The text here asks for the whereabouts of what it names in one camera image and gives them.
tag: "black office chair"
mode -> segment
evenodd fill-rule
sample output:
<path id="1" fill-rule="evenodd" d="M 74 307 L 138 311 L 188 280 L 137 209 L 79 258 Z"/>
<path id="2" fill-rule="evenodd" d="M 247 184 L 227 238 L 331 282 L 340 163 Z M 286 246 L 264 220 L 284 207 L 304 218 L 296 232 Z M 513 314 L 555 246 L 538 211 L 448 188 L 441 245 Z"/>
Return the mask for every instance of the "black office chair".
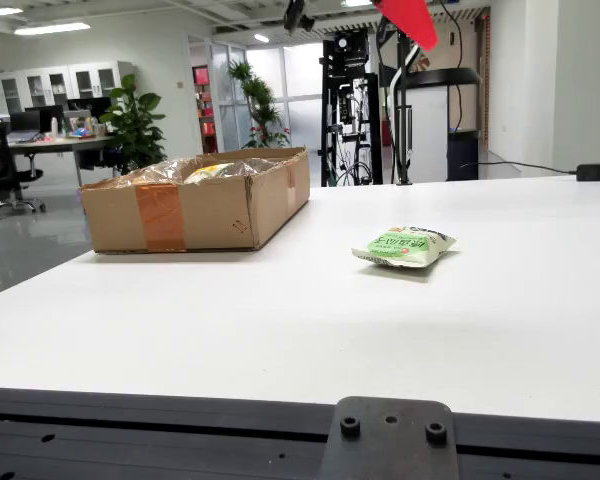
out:
<path id="1" fill-rule="evenodd" d="M 42 178 L 42 170 L 36 170 L 32 175 L 31 171 L 18 172 L 13 156 L 9 151 L 9 142 L 7 141 L 7 132 L 4 126 L 0 125 L 0 212 L 4 207 L 11 207 L 15 211 L 18 207 L 25 207 L 36 213 L 38 209 L 46 212 L 46 205 L 39 199 L 22 198 L 22 187 L 20 182 L 31 182 Z"/>

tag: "white cabinet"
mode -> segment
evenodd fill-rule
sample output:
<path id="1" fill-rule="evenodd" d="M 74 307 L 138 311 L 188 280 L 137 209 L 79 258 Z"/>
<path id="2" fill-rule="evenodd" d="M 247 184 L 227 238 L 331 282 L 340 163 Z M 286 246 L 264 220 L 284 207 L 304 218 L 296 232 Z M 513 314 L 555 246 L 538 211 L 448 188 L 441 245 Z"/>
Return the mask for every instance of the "white cabinet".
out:
<path id="1" fill-rule="evenodd" d="M 24 111 L 25 103 L 22 92 L 25 91 L 22 75 L 18 72 L 0 75 L 0 115 Z"/>
<path id="2" fill-rule="evenodd" d="M 133 73 L 127 62 L 87 63 L 0 74 L 0 116 L 27 107 L 62 105 L 72 98 L 108 97 Z"/>
<path id="3" fill-rule="evenodd" d="M 69 65 L 69 72 L 74 98 L 108 97 L 133 67 L 126 62 L 86 63 Z"/>
<path id="4" fill-rule="evenodd" d="M 20 73 L 24 77 L 26 89 L 23 97 L 27 107 L 67 107 L 67 100 L 74 98 L 69 67 L 38 68 Z"/>

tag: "open cardboard box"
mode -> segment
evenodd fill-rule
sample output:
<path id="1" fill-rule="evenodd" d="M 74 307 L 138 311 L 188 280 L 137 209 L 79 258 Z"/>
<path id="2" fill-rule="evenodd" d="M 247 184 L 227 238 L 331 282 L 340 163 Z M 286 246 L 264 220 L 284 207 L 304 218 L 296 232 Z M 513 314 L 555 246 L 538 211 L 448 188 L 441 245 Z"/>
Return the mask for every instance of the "open cardboard box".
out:
<path id="1" fill-rule="evenodd" d="M 200 167 L 249 158 L 278 164 L 253 175 L 183 183 Z M 82 187 L 96 252 L 258 249 L 309 199 L 304 148 L 248 149 L 171 163 L 171 178 L 155 183 L 146 184 L 151 175 L 143 169 Z M 140 177 L 145 184 L 134 185 Z"/>

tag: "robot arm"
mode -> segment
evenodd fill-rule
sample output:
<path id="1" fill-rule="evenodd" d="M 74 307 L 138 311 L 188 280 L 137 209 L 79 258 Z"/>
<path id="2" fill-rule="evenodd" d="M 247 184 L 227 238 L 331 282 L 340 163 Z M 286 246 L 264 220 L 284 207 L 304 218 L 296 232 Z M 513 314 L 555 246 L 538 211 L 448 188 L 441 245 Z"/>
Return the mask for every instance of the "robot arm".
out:
<path id="1" fill-rule="evenodd" d="M 438 35 L 425 0 L 373 0 L 376 8 L 425 50 L 438 45 Z"/>

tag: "green plant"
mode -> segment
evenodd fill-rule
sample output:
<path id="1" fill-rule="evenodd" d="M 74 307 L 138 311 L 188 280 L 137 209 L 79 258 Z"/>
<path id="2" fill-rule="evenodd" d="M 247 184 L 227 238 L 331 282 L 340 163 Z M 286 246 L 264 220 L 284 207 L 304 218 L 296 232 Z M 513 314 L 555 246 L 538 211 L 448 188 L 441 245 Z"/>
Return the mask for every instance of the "green plant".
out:
<path id="1" fill-rule="evenodd" d="M 122 79 L 122 88 L 112 90 L 111 99 L 113 105 L 100 117 L 100 122 L 111 122 L 116 128 L 110 143 L 120 147 L 122 162 L 119 169 L 122 173 L 164 160 L 164 148 L 158 143 L 164 140 L 164 136 L 153 122 L 162 120 L 165 115 L 152 113 L 162 97 L 155 93 L 145 93 L 138 97 L 135 76 L 126 75 Z"/>
<path id="2" fill-rule="evenodd" d="M 282 122 L 280 112 L 273 104 L 273 92 L 264 80 L 253 73 L 248 62 L 231 62 L 229 76 L 240 83 L 249 108 L 249 116 L 258 125 L 252 127 L 250 140 L 242 148 L 270 147 L 289 145 L 288 128 L 280 131 Z"/>

